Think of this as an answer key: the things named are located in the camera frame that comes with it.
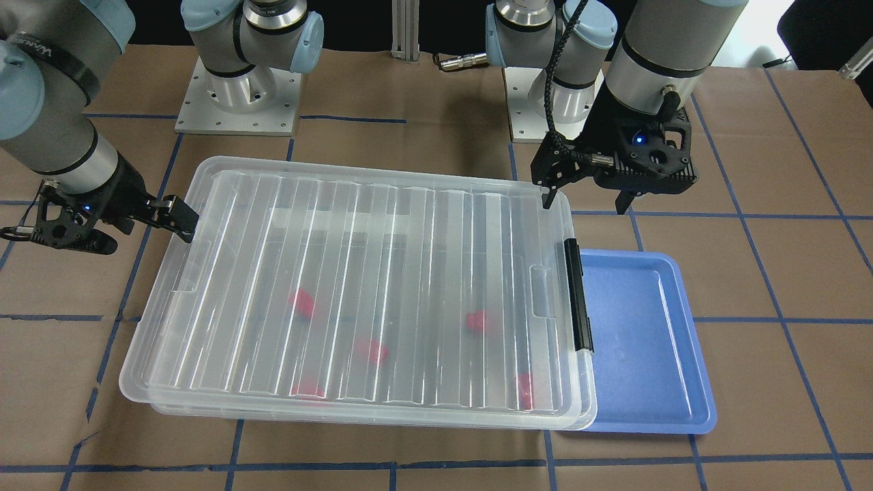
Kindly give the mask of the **robot arm at lid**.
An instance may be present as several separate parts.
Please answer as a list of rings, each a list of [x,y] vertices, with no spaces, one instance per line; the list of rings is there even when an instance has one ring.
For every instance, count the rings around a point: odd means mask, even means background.
[[[124,234],[141,222],[190,243],[198,214],[183,199],[159,199],[143,177],[100,136],[83,114],[100,89],[97,68],[121,55],[112,35],[129,15],[121,1],[12,2],[2,13],[29,15],[32,31],[2,25],[2,148],[42,178],[35,195],[34,226],[9,226],[5,240],[47,248],[109,255],[117,242],[97,228],[110,224]],[[585,177],[619,190],[620,213],[638,195],[679,194],[696,181],[690,161],[690,126],[679,94],[669,93],[657,115],[634,115],[600,93],[585,127],[592,143],[570,142],[548,132],[532,163],[533,181],[544,186],[549,207],[559,187]]]

